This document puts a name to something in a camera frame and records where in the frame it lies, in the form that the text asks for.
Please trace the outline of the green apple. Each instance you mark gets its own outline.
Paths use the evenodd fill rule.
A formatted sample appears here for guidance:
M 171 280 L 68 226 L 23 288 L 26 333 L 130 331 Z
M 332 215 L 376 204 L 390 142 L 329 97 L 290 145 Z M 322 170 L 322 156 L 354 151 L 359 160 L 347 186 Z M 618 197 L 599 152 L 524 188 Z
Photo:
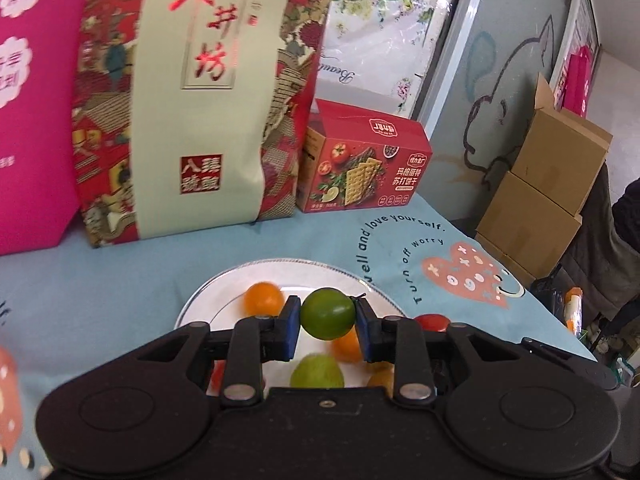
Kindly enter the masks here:
M 304 389 L 344 388 L 345 379 L 333 356 L 311 353 L 301 359 L 293 370 L 290 386 Z

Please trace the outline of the small orange tangerine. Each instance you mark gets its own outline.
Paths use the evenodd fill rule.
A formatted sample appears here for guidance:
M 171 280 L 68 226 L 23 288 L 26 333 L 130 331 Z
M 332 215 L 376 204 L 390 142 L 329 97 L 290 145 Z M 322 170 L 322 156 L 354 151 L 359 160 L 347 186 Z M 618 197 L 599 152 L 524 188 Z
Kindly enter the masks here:
M 371 370 L 367 382 L 369 388 L 384 388 L 387 396 L 391 398 L 394 394 L 394 367 L 390 364 L 382 363 Z

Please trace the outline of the lower cardboard box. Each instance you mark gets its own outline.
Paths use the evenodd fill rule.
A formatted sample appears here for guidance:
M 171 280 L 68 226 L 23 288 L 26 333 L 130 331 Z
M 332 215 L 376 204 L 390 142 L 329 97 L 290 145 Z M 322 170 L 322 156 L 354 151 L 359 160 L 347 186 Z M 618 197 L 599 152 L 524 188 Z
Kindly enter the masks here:
M 536 188 L 508 172 L 502 179 L 476 234 L 533 278 L 555 269 L 582 226 Z

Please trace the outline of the magenta fabric tote bag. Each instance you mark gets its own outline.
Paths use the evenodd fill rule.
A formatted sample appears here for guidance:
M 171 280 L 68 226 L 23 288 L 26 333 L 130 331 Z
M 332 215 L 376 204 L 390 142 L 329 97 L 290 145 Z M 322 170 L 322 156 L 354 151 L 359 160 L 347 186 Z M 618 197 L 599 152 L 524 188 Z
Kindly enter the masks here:
M 1 251 L 57 245 L 78 211 L 73 85 L 85 0 L 1 0 Z

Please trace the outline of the red tomato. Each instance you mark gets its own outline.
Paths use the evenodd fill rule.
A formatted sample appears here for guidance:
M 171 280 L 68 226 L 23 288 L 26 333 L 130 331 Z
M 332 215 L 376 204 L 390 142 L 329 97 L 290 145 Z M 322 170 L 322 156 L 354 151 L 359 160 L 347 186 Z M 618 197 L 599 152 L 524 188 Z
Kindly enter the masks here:
M 416 316 L 414 320 L 420 325 L 422 330 L 434 333 L 446 332 L 450 324 L 449 318 L 437 313 L 421 314 Z

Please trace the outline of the orange fruit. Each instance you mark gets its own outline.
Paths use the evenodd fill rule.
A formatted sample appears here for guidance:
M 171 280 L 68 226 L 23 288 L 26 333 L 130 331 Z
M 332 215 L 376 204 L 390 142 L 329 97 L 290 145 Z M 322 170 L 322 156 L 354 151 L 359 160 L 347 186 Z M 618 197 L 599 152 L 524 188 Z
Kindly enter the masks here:
M 242 298 L 246 316 L 278 316 L 285 304 L 281 289 L 269 282 L 259 282 L 250 286 Z
M 344 336 L 332 340 L 330 350 L 338 362 L 355 364 L 363 361 L 355 327 Z

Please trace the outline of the red cracker box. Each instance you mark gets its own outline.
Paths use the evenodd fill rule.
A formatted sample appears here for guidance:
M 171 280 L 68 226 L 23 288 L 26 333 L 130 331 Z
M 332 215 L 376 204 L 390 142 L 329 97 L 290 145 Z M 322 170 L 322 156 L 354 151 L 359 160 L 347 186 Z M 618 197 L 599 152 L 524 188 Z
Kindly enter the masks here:
M 298 209 L 407 205 L 433 154 L 423 126 L 343 103 L 319 100 L 317 106 L 299 163 Z

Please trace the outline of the light blue printed tablecloth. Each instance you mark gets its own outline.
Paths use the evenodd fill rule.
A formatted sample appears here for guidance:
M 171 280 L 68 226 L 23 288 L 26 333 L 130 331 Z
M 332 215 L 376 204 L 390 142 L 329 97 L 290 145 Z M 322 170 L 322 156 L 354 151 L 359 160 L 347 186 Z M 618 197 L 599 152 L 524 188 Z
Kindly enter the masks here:
M 35 411 L 48 392 L 169 332 L 192 294 L 218 273 L 260 259 L 336 266 L 367 281 L 406 315 L 436 312 L 503 339 L 584 346 L 518 283 L 506 305 L 466 300 L 430 281 L 422 262 L 445 258 L 464 235 L 420 197 L 396 208 L 296 214 L 101 248 L 76 226 L 62 243 L 1 260 L 1 374 L 17 386 L 21 419 L 1 459 L 6 479 L 39 479 L 49 464 Z

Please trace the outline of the white floral plastic bag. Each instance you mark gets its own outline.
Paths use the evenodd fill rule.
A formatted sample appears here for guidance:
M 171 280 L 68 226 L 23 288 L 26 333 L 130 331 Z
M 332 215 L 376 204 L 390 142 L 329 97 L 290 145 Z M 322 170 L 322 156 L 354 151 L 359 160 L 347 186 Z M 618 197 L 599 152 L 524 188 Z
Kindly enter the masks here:
M 331 0 L 316 97 L 408 117 L 452 0 Z

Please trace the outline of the patterned liquor gift bag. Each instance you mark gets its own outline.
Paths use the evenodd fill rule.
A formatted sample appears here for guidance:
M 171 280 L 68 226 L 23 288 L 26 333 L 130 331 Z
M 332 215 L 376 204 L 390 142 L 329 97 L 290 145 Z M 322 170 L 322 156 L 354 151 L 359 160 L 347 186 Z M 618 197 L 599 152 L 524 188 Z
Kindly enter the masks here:
M 86 0 L 73 102 L 93 246 L 289 217 L 330 0 Z

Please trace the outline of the orange capped bottle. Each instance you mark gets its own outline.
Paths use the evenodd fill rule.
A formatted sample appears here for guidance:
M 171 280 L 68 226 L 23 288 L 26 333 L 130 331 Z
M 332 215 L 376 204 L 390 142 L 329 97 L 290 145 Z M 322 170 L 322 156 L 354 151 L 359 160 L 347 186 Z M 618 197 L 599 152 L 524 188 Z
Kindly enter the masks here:
M 582 289 L 572 287 L 564 297 L 564 323 L 578 337 L 582 333 Z

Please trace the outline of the red wax apple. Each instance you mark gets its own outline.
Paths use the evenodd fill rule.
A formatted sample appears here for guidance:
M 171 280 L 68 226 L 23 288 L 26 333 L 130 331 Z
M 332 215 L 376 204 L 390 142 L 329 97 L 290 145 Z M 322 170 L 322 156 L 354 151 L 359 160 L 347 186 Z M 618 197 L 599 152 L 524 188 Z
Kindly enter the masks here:
M 209 382 L 210 390 L 212 390 L 214 396 L 218 396 L 220 393 L 225 368 L 226 362 L 224 362 L 224 360 L 220 360 L 215 363 L 213 375 Z

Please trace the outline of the green tomato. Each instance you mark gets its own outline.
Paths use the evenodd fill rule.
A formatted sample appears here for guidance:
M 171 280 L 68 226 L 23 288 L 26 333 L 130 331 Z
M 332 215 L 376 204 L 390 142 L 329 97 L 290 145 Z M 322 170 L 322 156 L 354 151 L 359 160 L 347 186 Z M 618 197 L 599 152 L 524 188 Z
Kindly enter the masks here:
M 331 287 L 314 290 L 300 307 L 303 329 L 320 340 L 345 336 L 354 326 L 356 309 L 352 298 Z

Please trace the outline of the pink bag in doorway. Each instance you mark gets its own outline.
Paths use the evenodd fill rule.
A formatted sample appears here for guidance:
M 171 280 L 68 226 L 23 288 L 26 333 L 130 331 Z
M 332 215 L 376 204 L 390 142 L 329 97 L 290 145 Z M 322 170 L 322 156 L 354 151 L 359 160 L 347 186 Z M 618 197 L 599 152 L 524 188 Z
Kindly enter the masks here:
M 582 46 L 570 56 L 565 78 L 562 107 L 579 117 L 587 116 L 592 73 L 592 52 Z

